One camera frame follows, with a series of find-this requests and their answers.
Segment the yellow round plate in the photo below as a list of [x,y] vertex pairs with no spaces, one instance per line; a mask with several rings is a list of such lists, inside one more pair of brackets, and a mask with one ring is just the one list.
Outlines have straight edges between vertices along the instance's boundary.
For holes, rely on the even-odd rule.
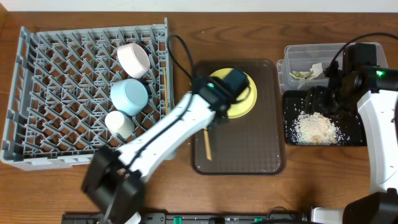
[[257,87],[253,79],[245,73],[249,80],[249,86],[238,96],[238,103],[232,104],[228,110],[228,118],[239,118],[249,113],[256,104]]

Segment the green snack wrapper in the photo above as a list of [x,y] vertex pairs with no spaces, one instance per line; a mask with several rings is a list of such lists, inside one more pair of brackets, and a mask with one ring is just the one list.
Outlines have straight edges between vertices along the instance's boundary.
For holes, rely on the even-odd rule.
[[313,72],[290,72],[289,73],[292,77],[296,78],[296,79],[306,79],[312,76]]

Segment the wooden chopstick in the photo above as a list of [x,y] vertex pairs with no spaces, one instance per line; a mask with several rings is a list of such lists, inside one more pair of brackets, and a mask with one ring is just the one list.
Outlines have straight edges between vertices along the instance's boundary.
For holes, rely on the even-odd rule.
[[169,113],[168,87],[167,87],[167,69],[164,69],[164,96],[165,96],[165,115]]
[[212,160],[211,146],[210,146],[210,138],[209,138],[209,134],[208,134],[208,129],[207,128],[203,129],[203,135],[204,135],[204,140],[205,140],[206,158],[209,161],[211,161]]

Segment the light blue small plate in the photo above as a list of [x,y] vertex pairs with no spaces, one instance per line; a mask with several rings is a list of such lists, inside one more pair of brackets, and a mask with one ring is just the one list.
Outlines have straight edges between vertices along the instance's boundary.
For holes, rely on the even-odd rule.
[[149,101],[146,87],[133,78],[116,82],[111,87],[110,98],[114,107],[128,116],[140,113]]

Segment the pink white bowl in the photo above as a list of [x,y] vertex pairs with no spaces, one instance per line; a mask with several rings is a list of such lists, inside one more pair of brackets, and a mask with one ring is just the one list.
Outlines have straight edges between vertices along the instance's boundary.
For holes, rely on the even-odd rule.
[[132,78],[142,78],[150,69],[150,60],[146,51],[136,43],[117,48],[117,57],[123,70]]

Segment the pale green plastic cup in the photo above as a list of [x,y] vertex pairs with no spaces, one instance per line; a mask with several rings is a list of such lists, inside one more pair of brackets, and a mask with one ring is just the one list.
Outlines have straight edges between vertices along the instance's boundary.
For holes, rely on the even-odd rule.
[[104,122],[112,134],[120,135],[124,139],[131,136],[135,129],[132,119],[120,111],[109,112]]

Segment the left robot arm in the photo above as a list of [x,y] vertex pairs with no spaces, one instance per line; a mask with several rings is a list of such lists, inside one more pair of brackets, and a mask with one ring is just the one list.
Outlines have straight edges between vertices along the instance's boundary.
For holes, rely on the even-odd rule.
[[250,90],[248,76],[237,68],[223,78],[195,77],[192,90],[153,127],[112,151],[98,149],[82,191],[99,208],[101,223],[139,223],[145,184],[184,141],[216,119],[226,119],[231,105]]

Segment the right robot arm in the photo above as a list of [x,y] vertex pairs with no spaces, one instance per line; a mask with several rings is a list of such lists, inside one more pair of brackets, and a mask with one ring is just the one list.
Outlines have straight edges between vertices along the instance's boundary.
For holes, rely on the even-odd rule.
[[332,60],[326,88],[308,91],[305,111],[327,115],[357,112],[370,162],[370,194],[344,209],[313,208],[312,223],[397,223],[397,70],[377,63],[376,46],[350,41]]

